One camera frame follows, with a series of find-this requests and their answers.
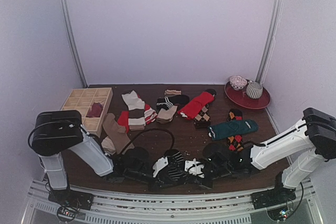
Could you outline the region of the brown beige sock pair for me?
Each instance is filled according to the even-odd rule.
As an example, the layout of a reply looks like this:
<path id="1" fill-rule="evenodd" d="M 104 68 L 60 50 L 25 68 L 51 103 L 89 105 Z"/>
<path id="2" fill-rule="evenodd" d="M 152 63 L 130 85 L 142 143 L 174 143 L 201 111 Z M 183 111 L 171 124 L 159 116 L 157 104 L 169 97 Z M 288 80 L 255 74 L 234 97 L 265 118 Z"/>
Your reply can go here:
<path id="1" fill-rule="evenodd" d="M 107 134 L 101 143 L 103 150 L 109 155 L 120 154 L 130 142 L 126 128 L 115 121 L 113 113 L 106 114 L 102 127 Z"/>

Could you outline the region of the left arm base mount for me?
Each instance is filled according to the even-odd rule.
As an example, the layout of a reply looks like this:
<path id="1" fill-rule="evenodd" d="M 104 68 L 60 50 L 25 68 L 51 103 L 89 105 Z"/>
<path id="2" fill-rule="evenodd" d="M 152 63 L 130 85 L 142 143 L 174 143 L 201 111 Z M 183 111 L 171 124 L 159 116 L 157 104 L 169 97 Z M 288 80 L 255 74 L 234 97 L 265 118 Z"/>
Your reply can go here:
<path id="1" fill-rule="evenodd" d="M 80 210 L 90 210 L 94 195 L 76 191 L 67 187 L 65 190 L 54 190 L 47 182 L 45 188 L 48 191 L 48 200 L 57 203 L 56 217 L 62 223 L 74 221 Z"/>

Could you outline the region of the red sock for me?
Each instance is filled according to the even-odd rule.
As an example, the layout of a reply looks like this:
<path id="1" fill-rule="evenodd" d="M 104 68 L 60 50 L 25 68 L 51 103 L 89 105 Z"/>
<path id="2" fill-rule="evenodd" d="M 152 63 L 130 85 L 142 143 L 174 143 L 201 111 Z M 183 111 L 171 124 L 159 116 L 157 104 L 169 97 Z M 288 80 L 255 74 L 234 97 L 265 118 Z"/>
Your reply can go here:
<path id="1" fill-rule="evenodd" d="M 197 97 L 193 98 L 177 113 L 187 120 L 192 120 L 198 115 L 205 105 L 212 103 L 215 100 L 216 95 L 217 92 L 214 89 L 207 89 Z"/>

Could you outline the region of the beige striped folded sock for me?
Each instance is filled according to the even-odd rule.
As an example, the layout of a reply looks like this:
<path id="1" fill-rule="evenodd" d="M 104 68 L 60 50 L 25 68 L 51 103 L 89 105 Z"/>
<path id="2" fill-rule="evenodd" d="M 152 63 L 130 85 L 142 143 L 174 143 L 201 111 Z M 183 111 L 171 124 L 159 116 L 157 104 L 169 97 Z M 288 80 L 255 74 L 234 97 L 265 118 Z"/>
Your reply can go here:
<path id="1" fill-rule="evenodd" d="M 164 95 L 166 97 L 171 97 L 171 96 L 175 96 L 175 95 L 181 95 L 182 91 L 181 90 L 165 90 Z"/>

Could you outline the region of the purple magenta striped sock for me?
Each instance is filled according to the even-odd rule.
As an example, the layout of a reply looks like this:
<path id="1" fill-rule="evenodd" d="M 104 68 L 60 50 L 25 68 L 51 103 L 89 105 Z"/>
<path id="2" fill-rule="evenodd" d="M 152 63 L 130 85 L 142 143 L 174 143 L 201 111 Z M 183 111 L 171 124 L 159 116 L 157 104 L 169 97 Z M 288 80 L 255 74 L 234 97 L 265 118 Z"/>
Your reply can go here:
<path id="1" fill-rule="evenodd" d="M 103 105 L 101 103 L 93 103 L 86 117 L 87 118 L 99 118 L 101 116 L 102 111 L 103 111 Z"/>

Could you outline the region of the black striped ankle sock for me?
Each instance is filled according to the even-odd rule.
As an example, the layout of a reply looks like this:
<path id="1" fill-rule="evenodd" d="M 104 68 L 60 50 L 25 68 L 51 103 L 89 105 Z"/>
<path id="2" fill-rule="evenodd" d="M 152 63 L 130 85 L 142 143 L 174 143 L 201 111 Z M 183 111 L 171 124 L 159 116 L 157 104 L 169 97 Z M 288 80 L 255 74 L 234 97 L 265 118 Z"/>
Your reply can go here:
<path id="1" fill-rule="evenodd" d="M 187 173 L 184 170 L 185 158 L 183 154 L 176 149 L 170 149 L 164 155 L 167 157 L 168 165 L 164 168 L 163 178 L 171 184 L 180 184 L 185 181 Z"/>

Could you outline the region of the tan ankle sock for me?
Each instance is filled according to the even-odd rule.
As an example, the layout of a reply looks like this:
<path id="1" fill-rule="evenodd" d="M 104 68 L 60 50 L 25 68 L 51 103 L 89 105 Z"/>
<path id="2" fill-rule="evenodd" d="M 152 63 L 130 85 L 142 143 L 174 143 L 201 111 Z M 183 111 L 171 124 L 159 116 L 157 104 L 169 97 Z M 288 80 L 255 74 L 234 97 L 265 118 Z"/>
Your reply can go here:
<path id="1" fill-rule="evenodd" d="M 168 110 L 161 109 L 156 117 L 156 121 L 160 124 L 170 123 L 173 120 L 176 111 L 177 111 L 176 105 L 172 106 Z"/>

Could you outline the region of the striped grey cup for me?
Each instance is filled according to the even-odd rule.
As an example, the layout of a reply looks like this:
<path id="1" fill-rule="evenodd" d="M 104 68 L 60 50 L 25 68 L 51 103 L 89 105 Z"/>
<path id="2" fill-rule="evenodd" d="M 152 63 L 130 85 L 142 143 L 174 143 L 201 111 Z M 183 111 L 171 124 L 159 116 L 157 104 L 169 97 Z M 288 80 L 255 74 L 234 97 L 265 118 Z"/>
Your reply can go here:
<path id="1" fill-rule="evenodd" d="M 260 83 L 255 81 L 249 81 L 247 88 L 246 88 L 246 94 L 251 99 L 259 99 L 262 96 L 263 87 Z"/>

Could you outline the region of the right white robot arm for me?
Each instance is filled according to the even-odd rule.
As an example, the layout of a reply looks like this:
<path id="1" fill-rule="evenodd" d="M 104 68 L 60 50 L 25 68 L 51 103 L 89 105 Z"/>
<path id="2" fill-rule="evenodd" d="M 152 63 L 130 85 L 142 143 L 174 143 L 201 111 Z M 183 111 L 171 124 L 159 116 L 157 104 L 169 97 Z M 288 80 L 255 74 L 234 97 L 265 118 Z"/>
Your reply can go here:
<path id="1" fill-rule="evenodd" d="M 238 153 L 212 142 L 203 150 L 202 173 L 206 179 L 250 177 L 296 152 L 301 155 L 280 172 L 279 185 L 269 192 L 274 204 L 287 198 L 289 190 L 295 189 L 320 164 L 335 158 L 335 117 L 307 108 L 302 119 L 286 131 L 264 142 L 250 143 Z"/>

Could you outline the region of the patterned white bowl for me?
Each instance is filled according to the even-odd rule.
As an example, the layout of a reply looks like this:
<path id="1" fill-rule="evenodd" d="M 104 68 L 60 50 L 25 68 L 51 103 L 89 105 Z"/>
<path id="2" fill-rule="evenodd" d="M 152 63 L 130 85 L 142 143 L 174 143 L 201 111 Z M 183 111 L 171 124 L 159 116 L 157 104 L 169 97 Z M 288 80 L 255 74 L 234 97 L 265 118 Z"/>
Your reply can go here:
<path id="1" fill-rule="evenodd" d="M 229 78 L 229 84 L 234 90 L 242 90 L 248 81 L 242 76 L 231 76 Z"/>

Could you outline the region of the aluminium corner post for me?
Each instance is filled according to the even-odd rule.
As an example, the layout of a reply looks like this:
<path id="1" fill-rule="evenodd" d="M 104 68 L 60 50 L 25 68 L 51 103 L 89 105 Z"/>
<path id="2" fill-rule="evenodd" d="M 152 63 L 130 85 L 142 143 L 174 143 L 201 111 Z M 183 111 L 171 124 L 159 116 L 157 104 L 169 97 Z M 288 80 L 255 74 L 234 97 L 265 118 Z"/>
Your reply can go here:
<path id="1" fill-rule="evenodd" d="M 69 44 L 69 47 L 70 47 L 70 52 L 71 52 L 72 58 L 74 60 L 76 71 L 78 73 L 78 76 L 79 76 L 82 87 L 87 88 L 88 84 L 87 84 L 86 77 L 85 77 L 85 74 L 84 74 L 84 71 L 83 71 L 83 67 L 82 67 L 82 64 L 81 64 L 81 61 L 80 61 L 80 58 L 79 58 L 78 49 L 77 49 L 77 45 L 76 45 L 76 41 L 75 41 L 75 36 L 74 36 L 72 24 L 71 24 L 71 19 L 70 19 L 70 13 L 69 13 L 67 0 L 60 0 L 60 4 L 61 4 L 62 15 L 63 15 L 64 22 L 65 22 L 68 44 Z"/>
<path id="2" fill-rule="evenodd" d="M 261 84 L 263 84 L 266 80 L 267 71 L 271 61 L 272 50 L 275 44 L 275 35 L 280 21 L 282 3 L 283 0 L 274 0 L 273 2 L 266 42 L 263 49 L 257 76 L 255 79 L 257 82 Z"/>

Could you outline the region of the red beige striped socks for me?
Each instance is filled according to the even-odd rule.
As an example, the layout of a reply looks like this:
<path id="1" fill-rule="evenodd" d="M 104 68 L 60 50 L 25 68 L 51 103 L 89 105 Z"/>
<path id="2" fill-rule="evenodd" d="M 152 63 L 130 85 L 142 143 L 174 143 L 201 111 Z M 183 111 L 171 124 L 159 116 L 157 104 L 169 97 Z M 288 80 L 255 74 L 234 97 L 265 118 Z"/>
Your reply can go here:
<path id="1" fill-rule="evenodd" d="M 117 123 L 124 126 L 127 133 L 141 131 L 156 120 L 157 112 L 145 103 L 134 90 L 121 96 L 128 110 L 121 112 Z"/>

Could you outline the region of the dark green sock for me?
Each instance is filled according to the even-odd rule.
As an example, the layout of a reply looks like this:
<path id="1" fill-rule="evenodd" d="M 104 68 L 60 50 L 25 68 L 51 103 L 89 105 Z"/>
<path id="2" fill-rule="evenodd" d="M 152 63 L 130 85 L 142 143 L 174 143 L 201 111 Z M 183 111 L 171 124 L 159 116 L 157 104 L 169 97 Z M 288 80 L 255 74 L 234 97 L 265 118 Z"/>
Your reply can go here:
<path id="1" fill-rule="evenodd" d="M 208 134 L 213 141 L 225 138 L 257 132 L 258 124 L 253 120 L 233 120 L 211 125 L 207 128 Z"/>

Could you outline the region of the wooden compartment box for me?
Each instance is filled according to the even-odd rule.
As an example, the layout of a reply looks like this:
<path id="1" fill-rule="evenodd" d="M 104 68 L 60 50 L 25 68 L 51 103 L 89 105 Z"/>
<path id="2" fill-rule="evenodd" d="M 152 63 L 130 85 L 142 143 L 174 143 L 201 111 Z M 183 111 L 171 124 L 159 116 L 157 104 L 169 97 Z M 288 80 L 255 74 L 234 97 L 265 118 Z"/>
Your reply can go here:
<path id="1" fill-rule="evenodd" d="M 113 96 L 111 88 L 86 88 L 73 89 L 61 110 L 77 110 L 82 117 L 82 124 L 85 129 L 100 137 L 102 123 L 107 114 Z M 87 118 L 86 115 L 93 103 L 101 103 L 103 111 L 99 118 Z"/>

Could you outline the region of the right aluminium corner post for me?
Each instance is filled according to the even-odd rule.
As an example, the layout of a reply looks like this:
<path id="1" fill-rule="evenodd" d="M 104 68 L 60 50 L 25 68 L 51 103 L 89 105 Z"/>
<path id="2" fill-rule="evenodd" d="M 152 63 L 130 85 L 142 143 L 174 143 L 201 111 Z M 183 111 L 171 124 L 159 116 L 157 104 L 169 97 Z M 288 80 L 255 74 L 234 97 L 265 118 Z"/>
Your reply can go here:
<path id="1" fill-rule="evenodd" d="M 267 71 L 271 61 L 272 50 L 275 44 L 275 35 L 280 21 L 282 3 L 283 0 L 274 0 L 273 2 L 266 42 L 263 49 L 257 76 L 255 79 L 257 82 L 261 84 L 263 84 L 266 80 Z"/>

